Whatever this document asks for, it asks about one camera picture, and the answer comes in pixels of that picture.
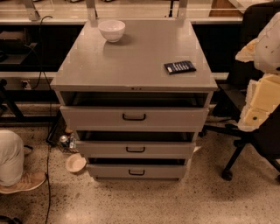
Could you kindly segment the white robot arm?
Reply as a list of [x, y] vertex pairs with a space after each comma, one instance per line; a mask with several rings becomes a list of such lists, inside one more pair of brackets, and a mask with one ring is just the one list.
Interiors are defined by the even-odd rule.
[[253, 61], [254, 67], [263, 72], [259, 80], [249, 81], [237, 124], [239, 130], [250, 132], [258, 129], [280, 105], [280, 12], [235, 58], [241, 62]]

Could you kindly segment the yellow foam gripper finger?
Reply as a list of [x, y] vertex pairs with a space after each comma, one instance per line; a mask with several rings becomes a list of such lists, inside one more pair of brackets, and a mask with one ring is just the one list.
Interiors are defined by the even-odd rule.
[[269, 117], [269, 112], [245, 107], [237, 124], [238, 129], [246, 132], [257, 130]]

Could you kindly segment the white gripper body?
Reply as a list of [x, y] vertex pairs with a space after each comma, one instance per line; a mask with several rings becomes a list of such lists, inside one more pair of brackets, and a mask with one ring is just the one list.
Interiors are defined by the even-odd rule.
[[260, 80], [248, 84], [247, 106], [272, 113], [280, 104], [280, 76], [266, 73]]

